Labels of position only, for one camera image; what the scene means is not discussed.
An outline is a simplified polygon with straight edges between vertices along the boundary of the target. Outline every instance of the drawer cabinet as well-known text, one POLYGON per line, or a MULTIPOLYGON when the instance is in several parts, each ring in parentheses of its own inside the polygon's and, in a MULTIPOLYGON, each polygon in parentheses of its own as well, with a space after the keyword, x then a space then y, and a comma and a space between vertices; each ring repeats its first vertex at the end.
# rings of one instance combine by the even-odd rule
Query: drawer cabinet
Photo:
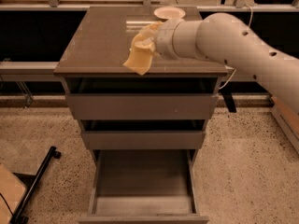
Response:
MULTIPOLYGON (((196 7, 187 11, 198 19, 196 7)), ((152 21, 143 7, 91 7, 54 71, 96 165, 81 224, 208 223, 192 164, 227 72, 161 57, 144 76, 123 67, 138 26, 152 21)))

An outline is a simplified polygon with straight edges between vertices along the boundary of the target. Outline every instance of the beige cloth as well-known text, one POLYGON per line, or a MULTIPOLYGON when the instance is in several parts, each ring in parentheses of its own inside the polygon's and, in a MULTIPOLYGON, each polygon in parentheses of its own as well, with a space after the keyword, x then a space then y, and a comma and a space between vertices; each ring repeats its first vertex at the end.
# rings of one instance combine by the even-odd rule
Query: beige cloth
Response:
MULTIPOLYGON (((26 186, 19 178, 0 163, 0 193, 6 199, 12 213, 18 207, 25 191, 26 186)), ((11 214, 9 209, 2 197, 0 197, 0 224, 8 224, 10 219, 11 214)))
POLYGON ((162 24, 158 21, 141 29, 131 43, 130 56, 123 64, 124 66, 137 72, 140 76, 150 70, 152 57, 156 50, 153 39, 162 24))

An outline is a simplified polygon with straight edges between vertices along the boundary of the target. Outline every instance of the wooden board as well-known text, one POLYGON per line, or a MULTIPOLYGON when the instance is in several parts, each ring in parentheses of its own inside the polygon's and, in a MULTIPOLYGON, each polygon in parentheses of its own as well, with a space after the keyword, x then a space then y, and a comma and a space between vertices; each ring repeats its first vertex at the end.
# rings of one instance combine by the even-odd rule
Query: wooden board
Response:
POLYGON ((290 128, 294 131, 294 134, 299 138, 299 114, 295 114, 289 107, 287 107, 277 97, 273 96, 272 100, 279 109, 281 115, 290 125, 290 128))
MULTIPOLYGON (((18 207, 23 195, 26 192, 25 185, 12 174, 3 164, 0 163, 0 193, 6 199, 12 213, 18 207)), ((11 214, 2 197, 0 197, 0 223, 8 223, 11 214)))

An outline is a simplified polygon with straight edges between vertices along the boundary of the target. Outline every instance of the white robotic arm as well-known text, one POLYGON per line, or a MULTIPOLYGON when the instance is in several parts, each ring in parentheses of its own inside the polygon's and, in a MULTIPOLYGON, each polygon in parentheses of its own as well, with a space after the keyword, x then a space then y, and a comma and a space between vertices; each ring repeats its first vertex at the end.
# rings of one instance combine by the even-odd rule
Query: white robotic arm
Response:
POLYGON ((206 57, 242 70, 299 116, 299 60, 265 44, 232 15, 169 20, 159 27, 154 44, 168 59, 206 57))

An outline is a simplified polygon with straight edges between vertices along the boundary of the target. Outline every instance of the speckled floor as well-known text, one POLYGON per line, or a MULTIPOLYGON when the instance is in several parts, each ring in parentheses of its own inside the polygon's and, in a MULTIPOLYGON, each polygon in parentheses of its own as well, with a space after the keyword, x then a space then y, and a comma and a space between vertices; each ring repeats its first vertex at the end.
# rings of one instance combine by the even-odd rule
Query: speckled floor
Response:
MULTIPOLYGON (((0 99, 0 162, 34 174, 55 145, 53 159, 25 215, 31 223, 77 223, 86 215, 95 171, 64 98, 0 99)), ((220 223, 299 223, 299 155, 270 108, 216 108, 194 165, 201 215, 220 223)))

